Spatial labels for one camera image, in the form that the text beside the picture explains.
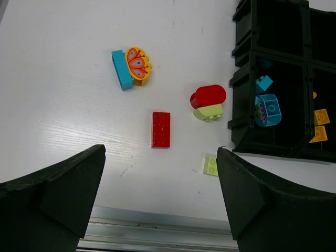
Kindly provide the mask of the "small cyan lego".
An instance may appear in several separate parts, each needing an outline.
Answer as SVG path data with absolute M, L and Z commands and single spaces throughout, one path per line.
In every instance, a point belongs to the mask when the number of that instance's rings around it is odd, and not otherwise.
M 259 95 L 265 92 L 273 83 L 273 80 L 268 76 L 261 76 L 256 79 L 256 94 Z

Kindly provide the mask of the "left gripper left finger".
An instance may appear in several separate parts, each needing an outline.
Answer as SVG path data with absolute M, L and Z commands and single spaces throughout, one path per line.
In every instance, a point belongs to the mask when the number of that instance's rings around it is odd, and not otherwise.
M 1 183 L 1 251 L 76 251 L 106 161 L 103 144 Z

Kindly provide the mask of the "blue long lego brick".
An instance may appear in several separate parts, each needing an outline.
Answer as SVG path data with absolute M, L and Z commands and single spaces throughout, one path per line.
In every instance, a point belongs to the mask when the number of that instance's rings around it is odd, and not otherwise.
M 124 52 L 122 50 L 115 50 L 111 52 L 111 56 L 121 90 L 126 91 L 132 89 L 134 86 L 134 78 L 128 69 Z

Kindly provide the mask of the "small yellow lego brick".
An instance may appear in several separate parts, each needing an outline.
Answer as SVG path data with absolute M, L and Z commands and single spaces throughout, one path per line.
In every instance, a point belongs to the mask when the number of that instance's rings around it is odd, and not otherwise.
M 320 126 L 330 123 L 330 119 L 326 109 L 319 109 L 314 111 L 314 125 Z

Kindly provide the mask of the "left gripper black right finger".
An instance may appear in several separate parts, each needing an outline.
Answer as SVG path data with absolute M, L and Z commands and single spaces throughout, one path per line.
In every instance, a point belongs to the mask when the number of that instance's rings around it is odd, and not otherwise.
M 335 194 L 296 184 L 225 148 L 220 186 L 239 251 L 335 251 Z

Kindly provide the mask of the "cyan rounded lego piece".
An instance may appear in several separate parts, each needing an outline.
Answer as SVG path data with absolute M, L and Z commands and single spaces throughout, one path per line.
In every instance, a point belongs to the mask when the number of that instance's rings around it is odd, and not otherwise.
M 271 127 L 282 118 L 277 97 L 274 94 L 258 95 L 255 98 L 255 121 L 260 127 Z

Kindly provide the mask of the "yellow rounded lego brick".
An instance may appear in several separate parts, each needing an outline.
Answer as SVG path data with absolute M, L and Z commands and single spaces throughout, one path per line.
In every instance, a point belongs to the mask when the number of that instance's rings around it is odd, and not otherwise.
M 327 133 L 326 133 L 326 130 L 325 130 L 325 126 L 323 126 L 323 125 L 316 126 L 314 128 L 314 131 L 315 131 L 315 135 L 310 140 L 309 143 L 323 142 L 323 141 L 328 140 Z

